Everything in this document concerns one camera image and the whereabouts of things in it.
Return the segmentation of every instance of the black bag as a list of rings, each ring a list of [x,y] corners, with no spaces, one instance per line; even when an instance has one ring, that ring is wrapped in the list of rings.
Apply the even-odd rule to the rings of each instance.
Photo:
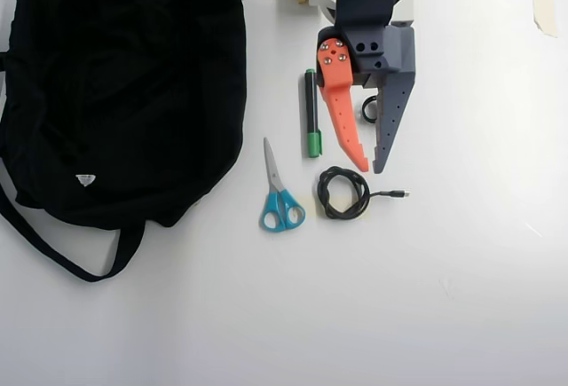
[[[96,276],[50,247],[0,187],[0,213],[77,277],[115,276],[146,220],[173,226],[234,165],[246,99],[241,0],[18,0],[0,156],[25,207],[121,230]]]

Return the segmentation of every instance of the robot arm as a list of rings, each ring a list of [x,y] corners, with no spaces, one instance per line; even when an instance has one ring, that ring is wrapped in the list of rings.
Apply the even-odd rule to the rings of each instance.
[[[334,125],[347,121],[345,115],[352,116],[352,110],[346,112],[345,109],[338,108],[351,104],[349,92],[342,91],[340,98],[336,96],[330,98],[329,95],[334,92],[326,89],[328,85],[333,86],[337,81],[349,82],[349,77],[338,77],[337,71],[344,71],[344,68],[335,68],[335,66],[339,66],[347,59],[351,64],[352,83],[377,89],[377,146],[373,167],[375,173],[382,173],[414,87],[414,30],[410,27],[414,21],[413,1],[310,1],[317,3],[324,14],[335,23],[333,27],[321,30],[318,37],[319,85]],[[346,46],[348,53],[344,60],[339,59],[338,51],[326,51],[325,56],[322,56],[323,48],[334,41]],[[324,66],[321,65],[323,59],[327,62]],[[354,119],[348,120],[349,124],[354,123]],[[362,161],[365,157],[360,152],[356,131],[354,136],[350,134],[351,138],[348,140],[342,136],[341,129],[335,127],[335,131],[343,150],[359,169],[366,171],[365,163]]]

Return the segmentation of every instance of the scissor blade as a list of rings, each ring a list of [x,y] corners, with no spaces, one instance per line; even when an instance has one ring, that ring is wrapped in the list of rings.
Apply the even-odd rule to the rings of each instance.
[[[275,189],[278,192],[284,191],[284,185],[280,180],[268,138],[264,138],[264,158],[266,160],[266,172],[268,173],[268,182],[270,183],[271,189]]]

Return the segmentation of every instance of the marker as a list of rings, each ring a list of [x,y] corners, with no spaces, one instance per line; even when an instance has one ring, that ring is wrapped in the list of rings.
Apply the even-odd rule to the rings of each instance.
[[[316,72],[308,69],[304,75],[305,80],[305,107],[308,122],[308,156],[318,158],[321,152],[321,131],[318,128],[318,85]]]

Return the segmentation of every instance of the white table surface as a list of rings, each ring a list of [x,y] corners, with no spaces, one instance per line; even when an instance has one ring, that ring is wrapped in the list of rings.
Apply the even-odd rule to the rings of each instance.
[[[325,23],[293,0],[244,0],[244,147],[178,226],[149,225],[129,268],[93,286],[0,221],[0,384],[565,386],[567,4],[554,39],[532,0],[415,0],[416,86],[387,169],[366,175],[412,196],[340,223],[313,197],[322,170],[351,167],[323,103],[324,156],[301,153],[298,77]],[[258,227],[264,136],[308,211],[293,232]],[[373,128],[359,136],[372,158]],[[114,233],[21,211],[103,272]]]

